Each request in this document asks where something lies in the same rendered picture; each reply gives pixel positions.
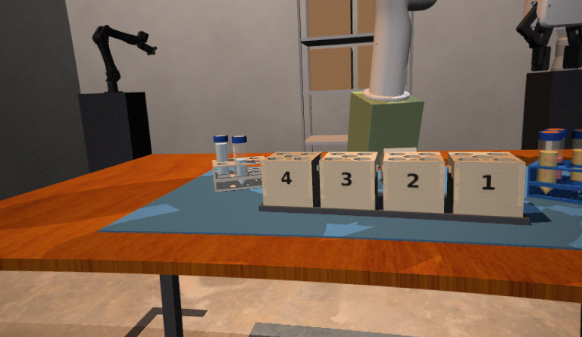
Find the conical tube with pink liquid and blue cap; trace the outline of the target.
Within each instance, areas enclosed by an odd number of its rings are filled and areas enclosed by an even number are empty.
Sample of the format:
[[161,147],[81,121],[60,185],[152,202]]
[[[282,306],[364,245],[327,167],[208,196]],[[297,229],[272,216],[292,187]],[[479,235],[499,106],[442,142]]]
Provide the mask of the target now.
[[[562,140],[560,141],[559,146],[559,163],[563,163],[564,160],[564,151],[565,151],[565,138],[568,137],[568,130],[567,129],[545,129],[544,131],[559,131],[562,132]],[[562,171],[557,171],[557,179],[562,178]]]

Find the blue tube rack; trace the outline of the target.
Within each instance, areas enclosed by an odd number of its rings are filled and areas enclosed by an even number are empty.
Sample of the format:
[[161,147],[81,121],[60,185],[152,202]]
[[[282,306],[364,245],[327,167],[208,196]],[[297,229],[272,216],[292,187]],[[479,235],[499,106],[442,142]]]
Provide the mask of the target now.
[[[582,173],[582,169],[572,169],[569,167],[582,168],[582,165],[571,164],[571,161],[563,160],[557,167],[547,167],[537,165],[537,161],[528,165],[527,197],[542,198],[553,201],[563,201],[574,204],[582,204],[582,181],[569,180],[570,176],[562,175],[556,183],[545,183],[537,181],[537,169],[563,170]],[[549,194],[544,194],[540,187],[554,188]],[[578,191],[578,192],[576,192]]]

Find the light blue bench mat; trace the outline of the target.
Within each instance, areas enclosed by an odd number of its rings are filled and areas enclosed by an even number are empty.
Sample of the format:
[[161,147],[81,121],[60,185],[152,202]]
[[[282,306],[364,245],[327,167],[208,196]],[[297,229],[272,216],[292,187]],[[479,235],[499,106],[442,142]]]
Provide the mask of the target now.
[[582,204],[527,197],[523,225],[259,211],[262,188],[215,192],[213,170],[98,232],[289,236],[582,251]]

